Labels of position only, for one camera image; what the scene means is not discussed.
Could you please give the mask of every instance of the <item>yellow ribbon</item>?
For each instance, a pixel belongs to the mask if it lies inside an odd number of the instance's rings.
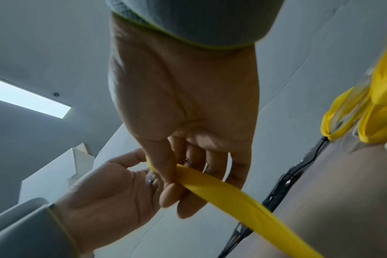
[[[321,133],[335,140],[357,122],[362,142],[387,142],[387,51],[377,64],[370,85],[353,87],[335,99],[323,117]]]
[[[156,172],[147,158],[149,168]],[[269,210],[239,189],[195,169],[177,165],[176,181],[236,218],[294,258],[323,258]]]

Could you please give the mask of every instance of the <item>recessed ceiling light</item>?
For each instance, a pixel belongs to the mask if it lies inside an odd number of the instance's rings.
[[[71,107],[0,81],[0,101],[63,118]]]

